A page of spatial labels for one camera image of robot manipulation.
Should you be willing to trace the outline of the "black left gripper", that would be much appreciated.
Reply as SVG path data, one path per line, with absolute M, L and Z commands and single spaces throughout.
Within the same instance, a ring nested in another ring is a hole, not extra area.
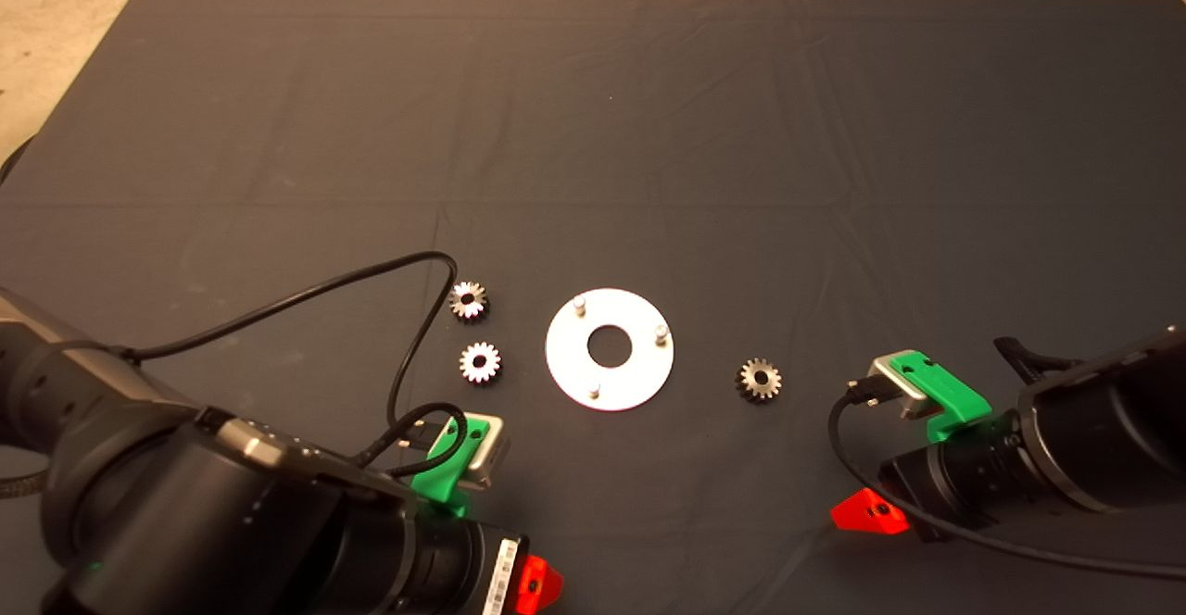
M 530 547 L 529 534 L 420 507 L 406 525 L 398 614 L 514 614 L 516 601 L 517 614 L 546 610 L 565 577 Z

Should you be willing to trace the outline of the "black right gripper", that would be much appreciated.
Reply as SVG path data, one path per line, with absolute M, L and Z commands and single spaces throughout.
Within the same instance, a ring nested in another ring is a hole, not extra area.
M 878 466 L 878 482 L 894 497 L 942 521 L 974 531 L 1016 521 L 1029 512 L 1027 469 L 1019 457 L 1019 414 L 1007 411 L 950 434 L 943 442 L 903 451 Z M 903 534 L 908 518 L 863 488 L 830 510 L 839 530 Z

